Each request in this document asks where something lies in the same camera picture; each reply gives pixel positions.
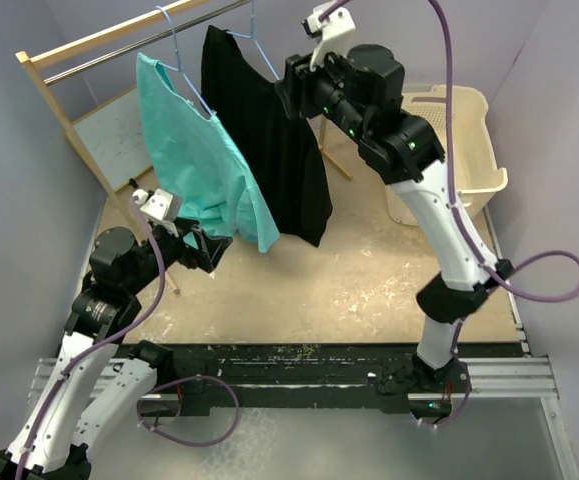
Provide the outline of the black t shirt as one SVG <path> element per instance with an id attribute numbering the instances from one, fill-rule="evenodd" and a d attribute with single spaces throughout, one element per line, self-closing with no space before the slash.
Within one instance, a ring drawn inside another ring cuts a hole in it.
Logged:
<path id="1" fill-rule="evenodd" d="M 308 122 L 290 119 L 274 83 L 233 35 L 207 27 L 201 93 L 247 161 L 280 232 L 320 245 L 333 212 L 326 170 Z"/>

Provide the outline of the blue wire hanger of black shirt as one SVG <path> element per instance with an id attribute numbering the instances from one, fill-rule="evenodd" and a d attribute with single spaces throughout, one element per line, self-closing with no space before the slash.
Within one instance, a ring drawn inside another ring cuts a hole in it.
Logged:
<path id="1" fill-rule="evenodd" d="M 274 68 L 272 62 L 270 61 L 269 57 L 267 56 L 265 50 L 263 49 L 263 47 L 259 41 L 259 38 L 258 38 L 257 28 L 256 28 L 256 1 L 251 0 L 249 2 L 249 4 L 250 4 L 250 22 L 249 22 L 250 30 L 249 30 L 249 32 L 248 33 L 239 33 L 239 32 L 234 32 L 234 31 L 228 30 L 227 33 L 235 38 L 251 40 L 254 43 L 255 47 L 257 48 L 261 58 L 263 59 L 263 61 L 267 65 L 273 78 L 276 81 L 279 81 L 280 77 L 279 77 L 276 69 Z"/>

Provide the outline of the teal t shirt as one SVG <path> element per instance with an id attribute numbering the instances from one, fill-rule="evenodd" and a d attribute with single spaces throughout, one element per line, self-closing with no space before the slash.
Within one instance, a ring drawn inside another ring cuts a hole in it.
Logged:
<path id="1" fill-rule="evenodd" d="M 159 185 L 182 199 L 177 216 L 210 235 L 269 251 L 280 238 L 257 180 L 217 115 L 181 96 L 162 62 L 140 53 L 136 81 L 143 139 Z"/>

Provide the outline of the blue wire hanger of teal shirt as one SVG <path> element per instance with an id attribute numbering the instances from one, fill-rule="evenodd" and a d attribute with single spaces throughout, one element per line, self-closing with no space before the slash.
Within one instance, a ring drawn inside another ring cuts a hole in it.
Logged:
<path id="1" fill-rule="evenodd" d="M 178 43 L 176 28 L 173 24 L 173 21 L 169 15 L 169 13 L 167 12 L 167 10 L 163 6 L 160 6 L 160 5 L 156 5 L 155 9 L 158 10 L 163 15 L 166 22 L 168 23 L 169 30 L 170 30 L 171 37 L 172 37 L 172 41 L 173 41 L 176 66 L 173 67 L 171 65 L 166 65 L 166 68 L 168 68 L 169 70 L 176 71 L 176 72 L 180 73 L 180 75 L 183 77 L 183 79 L 185 80 L 185 82 L 187 83 L 189 88 L 191 89 L 192 93 L 196 96 L 197 100 L 200 102 L 200 106 L 202 107 L 202 109 L 205 111 L 205 113 L 207 114 L 207 116 L 209 118 L 212 118 L 215 115 L 215 112 L 209 107 L 209 105 L 207 104 L 207 102 L 203 98 L 200 90 L 194 85 L 193 81 L 191 80 L 191 78 L 189 77 L 189 75 L 187 74 L 187 72 L 184 68 L 184 65 L 182 62 L 182 56 L 180 53 L 180 47 L 179 47 L 179 43 Z"/>

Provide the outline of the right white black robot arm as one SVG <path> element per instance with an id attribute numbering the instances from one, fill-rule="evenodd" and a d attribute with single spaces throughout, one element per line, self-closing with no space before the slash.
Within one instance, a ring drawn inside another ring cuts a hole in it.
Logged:
<path id="1" fill-rule="evenodd" d="M 357 146 L 359 156 L 417 220 L 440 271 L 417 294 L 423 335 L 407 385 L 436 391 L 449 379 L 464 319 L 489 298 L 512 264 L 482 242 L 455 189 L 432 126 L 402 107 L 405 69 L 386 47 L 362 44 L 347 56 L 292 55 L 275 91 L 291 119 L 322 115 Z"/>

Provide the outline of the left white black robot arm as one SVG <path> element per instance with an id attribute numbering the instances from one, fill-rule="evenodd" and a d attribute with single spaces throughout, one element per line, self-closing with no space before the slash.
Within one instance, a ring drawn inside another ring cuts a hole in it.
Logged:
<path id="1" fill-rule="evenodd" d="M 147 229 L 144 242 L 125 227 L 96 238 L 53 371 L 20 433 L 0 450 L 0 479 L 89 478 L 97 450 L 129 409 L 149 390 L 173 384 L 172 351 L 142 341 L 103 390 L 93 392 L 124 337 L 155 309 L 142 307 L 138 293 L 162 282 L 175 263 L 213 272 L 232 240 L 186 219 L 171 229 Z"/>

